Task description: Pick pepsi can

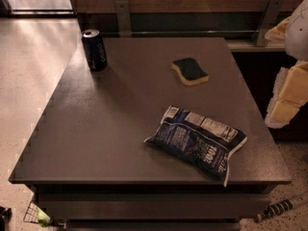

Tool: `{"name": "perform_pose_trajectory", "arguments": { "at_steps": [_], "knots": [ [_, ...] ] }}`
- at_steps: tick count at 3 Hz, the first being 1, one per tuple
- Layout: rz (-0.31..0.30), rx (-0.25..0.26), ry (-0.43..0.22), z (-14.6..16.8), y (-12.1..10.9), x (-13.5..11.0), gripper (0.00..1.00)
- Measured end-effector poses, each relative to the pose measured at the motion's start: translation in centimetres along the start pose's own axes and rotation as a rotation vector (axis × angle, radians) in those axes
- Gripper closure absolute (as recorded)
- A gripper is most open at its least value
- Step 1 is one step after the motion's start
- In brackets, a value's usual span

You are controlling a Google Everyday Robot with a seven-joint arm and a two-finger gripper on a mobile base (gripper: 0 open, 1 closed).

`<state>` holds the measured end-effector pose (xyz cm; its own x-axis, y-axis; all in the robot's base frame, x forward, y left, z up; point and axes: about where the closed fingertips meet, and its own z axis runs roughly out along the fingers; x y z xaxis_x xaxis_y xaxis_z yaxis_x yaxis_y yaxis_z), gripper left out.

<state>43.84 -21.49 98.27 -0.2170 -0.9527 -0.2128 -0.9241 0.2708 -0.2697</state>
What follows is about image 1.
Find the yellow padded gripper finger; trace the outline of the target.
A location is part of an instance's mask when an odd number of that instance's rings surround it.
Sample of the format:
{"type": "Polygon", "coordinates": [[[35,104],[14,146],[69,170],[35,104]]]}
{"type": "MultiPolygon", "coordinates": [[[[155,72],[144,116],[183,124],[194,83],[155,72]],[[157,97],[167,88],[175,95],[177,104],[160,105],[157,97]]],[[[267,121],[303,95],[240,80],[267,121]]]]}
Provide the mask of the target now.
{"type": "Polygon", "coordinates": [[[288,125],[308,102],[308,63],[297,61],[291,68],[281,67],[272,93],[265,123],[279,129],[288,125]]]}
{"type": "Polygon", "coordinates": [[[290,17],[283,19],[276,26],[269,29],[265,34],[265,39],[268,41],[284,42],[290,22],[290,17]]]}

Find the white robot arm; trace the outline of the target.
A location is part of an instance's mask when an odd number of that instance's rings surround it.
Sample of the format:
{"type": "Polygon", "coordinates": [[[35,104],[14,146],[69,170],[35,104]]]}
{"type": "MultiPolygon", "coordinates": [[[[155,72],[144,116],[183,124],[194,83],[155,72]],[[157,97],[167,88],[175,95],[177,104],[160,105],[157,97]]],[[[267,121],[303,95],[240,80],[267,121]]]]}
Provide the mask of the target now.
{"type": "Polygon", "coordinates": [[[267,108],[266,125],[280,129],[308,102],[308,0],[303,0],[291,16],[268,30],[265,39],[283,41],[286,53],[296,59],[290,69],[280,68],[267,108]]]}

